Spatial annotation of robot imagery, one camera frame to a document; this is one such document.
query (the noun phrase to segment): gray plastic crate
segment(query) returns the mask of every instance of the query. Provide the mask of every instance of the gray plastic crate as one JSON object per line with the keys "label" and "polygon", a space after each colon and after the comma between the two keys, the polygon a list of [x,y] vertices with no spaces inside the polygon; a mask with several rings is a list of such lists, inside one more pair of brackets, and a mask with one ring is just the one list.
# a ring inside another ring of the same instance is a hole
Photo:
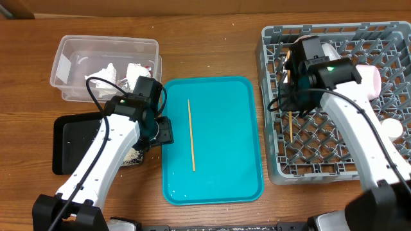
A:
{"label": "gray plastic crate", "polygon": [[258,80],[263,94],[268,174],[275,184],[315,184],[359,179],[344,140],[329,116],[317,109],[304,119],[292,114],[290,143],[288,112],[267,110],[277,97],[288,47],[300,36],[318,35],[354,63],[375,65],[382,80],[381,95],[371,102],[380,120],[399,119],[404,127],[395,147],[411,164],[411,24],[372,22],[267,26],[256,49]]}

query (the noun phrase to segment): white arm panel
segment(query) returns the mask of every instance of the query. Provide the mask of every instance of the white arm panel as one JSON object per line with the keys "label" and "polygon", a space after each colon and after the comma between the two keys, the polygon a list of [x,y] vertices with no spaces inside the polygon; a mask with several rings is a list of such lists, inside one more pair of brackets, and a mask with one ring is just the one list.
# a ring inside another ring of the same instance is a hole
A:
{"label": "white arm panel", "polygon": [[[411,166],[405,162],[388,136],[383,133],[381,124],[369,103],[367,93],[362,89],[361,85],[350,81],[338,84],[337,89],[334,91],[347,96],[365,110],[376,127],[392,161],[397,165],[398,171],[405,180],[409,180]],[[386,180],[388,184],[394,184],[399,181],[393,170],[389,167],[368,123],[353,106],[344,99],[328,93],[324,93],[320,104],[331,117],[345,140],[360,175],[363,191],[377,187],[379,180]]]}
{"label": "white arm panel", "polygon": [[[110,125],[109,141],[107,141],[100,158],[84,182],[83,189],[80,189],[73,199],[77,203],[92,200],[93,206],[99,207],[101,211],[104,209],[105,198],[125,155],[140,136],[138,122],[130,121],[129,117],[112,114],[107,119]],[[57,193],[63,194],[63,200],[70,197],[76,184],[89,168],[101,147],[104,135],[105,122],[102,119],[100,129],[89,150],[67,182],[57,191]]]}

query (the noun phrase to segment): wooden table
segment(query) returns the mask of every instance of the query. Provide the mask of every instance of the wooden table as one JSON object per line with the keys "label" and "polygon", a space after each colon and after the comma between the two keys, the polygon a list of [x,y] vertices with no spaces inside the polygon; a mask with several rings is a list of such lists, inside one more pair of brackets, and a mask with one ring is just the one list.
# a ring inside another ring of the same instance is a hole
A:
{"label": "wooden table", "polygon": [[306,221],[341,210],[361,193],[359,181],[326,185],[274,185],[267,176],[263,107],[254,50],[264,26],[339,22],[411,21],[411,12],[279,13],[181,17],[59,19],[0,22],[0,230],[32,230],[31,208],[39,194],[54,195],[68,176],[51,171],[54,120],[97,111],[72,103],[49,84],[64,35],[155,39],[162,82],[175,78],[242,75],[254,87],[265,190],[251,203],[177,207],[161,189],[161,149],[142,166],[121,168],[105,203],[106,218],[146,225],[247,225]]}

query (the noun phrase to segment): teal plastic tray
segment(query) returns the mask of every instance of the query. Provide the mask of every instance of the teal plastic tray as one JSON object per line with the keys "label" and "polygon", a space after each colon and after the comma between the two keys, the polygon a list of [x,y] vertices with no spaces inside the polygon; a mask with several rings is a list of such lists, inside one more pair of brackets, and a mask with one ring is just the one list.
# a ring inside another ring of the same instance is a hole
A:
{"label": "teal plastic tray", "polygon": [[[162,191],[174,205],[253,201],[264,190],[251,82],[240,76],[173,80],[162,113],[174,143],[162,147]],[[196,171],[191,161],[191,105]]]}

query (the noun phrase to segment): clear plastic container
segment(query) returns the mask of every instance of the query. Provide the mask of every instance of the clear plastic container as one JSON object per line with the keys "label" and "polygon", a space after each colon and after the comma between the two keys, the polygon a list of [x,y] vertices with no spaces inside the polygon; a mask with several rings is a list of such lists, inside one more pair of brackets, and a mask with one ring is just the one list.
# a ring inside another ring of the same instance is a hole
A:
{"label": "clear plastic container", "polygon": [[[92,99],[85,88],[84,77],[107,68],[109,63],[113,63],[117,70],[117,80],[124,78],[128,64],[134,63],[151,67],[152,77],[161,82],[161,57],[156,40],[67,35],[62,38],[58,46],[51,70],[50,84],[62,91],[64,100],[90,102]],[[90,86],[100,102],[110,100],[113,96],[100,97],[99,93],[107,92],[107,89],[96,88],[94,83]]]}

